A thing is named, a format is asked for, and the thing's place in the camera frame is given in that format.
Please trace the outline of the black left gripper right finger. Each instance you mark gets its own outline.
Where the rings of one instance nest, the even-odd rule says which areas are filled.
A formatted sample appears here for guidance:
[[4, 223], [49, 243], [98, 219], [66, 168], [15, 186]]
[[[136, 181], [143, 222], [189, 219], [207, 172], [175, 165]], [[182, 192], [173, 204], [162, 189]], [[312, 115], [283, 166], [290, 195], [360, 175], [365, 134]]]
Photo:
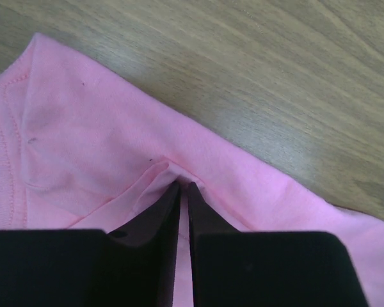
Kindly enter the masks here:
[[195, 306], [367, 306], [349, 253], [327, 232], [240, 232], [187, 189]]

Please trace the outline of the light pink t-shirt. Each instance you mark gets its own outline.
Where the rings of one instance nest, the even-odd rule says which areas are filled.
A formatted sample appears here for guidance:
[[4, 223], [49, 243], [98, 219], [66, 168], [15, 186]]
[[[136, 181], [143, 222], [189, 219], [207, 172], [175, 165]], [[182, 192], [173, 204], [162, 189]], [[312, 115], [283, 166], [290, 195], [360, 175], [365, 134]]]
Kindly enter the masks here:
[[43, 34], [0, 75], [0, 230], [110, 232], [174, 180], [196, 182], [240, 230], [336, 235], [369, 305], [384, 306], [383, 221], [330, 205]]

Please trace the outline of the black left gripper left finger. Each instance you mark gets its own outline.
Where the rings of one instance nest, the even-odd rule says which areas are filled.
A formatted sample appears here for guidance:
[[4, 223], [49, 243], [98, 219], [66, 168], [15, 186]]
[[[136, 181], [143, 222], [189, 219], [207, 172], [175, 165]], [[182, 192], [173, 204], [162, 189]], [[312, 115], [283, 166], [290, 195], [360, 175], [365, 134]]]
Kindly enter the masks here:
[[171, 306], [180, 185], [121, 227], [0, 230], [0, 306]]

